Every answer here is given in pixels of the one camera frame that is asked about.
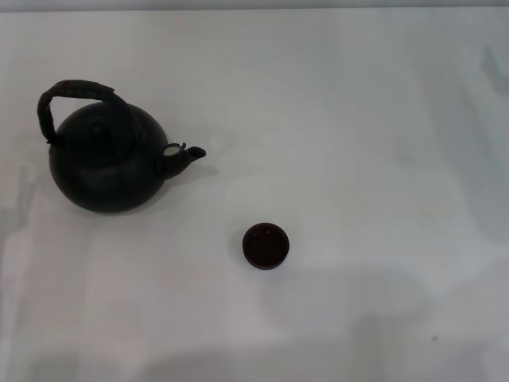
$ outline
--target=small dark cup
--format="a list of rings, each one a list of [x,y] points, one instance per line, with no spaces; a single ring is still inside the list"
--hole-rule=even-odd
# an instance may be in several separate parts
[[[242,249],[249,264],[258,269],[269,270],[285,261],[289,240],[285,231],[277,225],[260,223],[247,230]]]

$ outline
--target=teapot spout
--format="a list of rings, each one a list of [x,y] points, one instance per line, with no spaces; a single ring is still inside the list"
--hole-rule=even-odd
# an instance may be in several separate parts
[[[176,177],[191,163],[203,158],[205,155],[207,155],[207,152],[199,147],[185,149],[185,143],[182,143],[182,146],[172,143],[163,149],[159,160],[161,176],[164,179]]]

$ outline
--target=black teapot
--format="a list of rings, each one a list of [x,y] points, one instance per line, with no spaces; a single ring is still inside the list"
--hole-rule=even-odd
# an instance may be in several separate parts
[[[53,97],[102,102],[75,111],[55,131],[49,108]],[[69,200],[91,211],[121,212],[141,205],[165,179],[206,155],[199,147],[168,144],[147,112],[95,82],[59,82],[41,96],[37,115],[51,145],[49,168],[56,185]]]

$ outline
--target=teapot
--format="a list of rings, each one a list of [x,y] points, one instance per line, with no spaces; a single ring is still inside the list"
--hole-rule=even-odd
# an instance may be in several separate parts
[[[53,97],[96,99],[73,112],[58,130]],[[114,89],[84,80],[61,81],[39,99],[37,115],[49,148],[49,168],[60,191],[95,212],[121,212],[148,201],[166,179],[206,155],[199,147],[168,143],[151,115]]]

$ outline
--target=spout tip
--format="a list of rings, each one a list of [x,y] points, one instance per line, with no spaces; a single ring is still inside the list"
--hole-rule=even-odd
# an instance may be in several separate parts
[[[200,158],[203,158],[205,155],[207,155],[207,151],[205,151],[204,149],[201,149],[199,147],[189,147],[188,154],[196,159],[200,159]]]

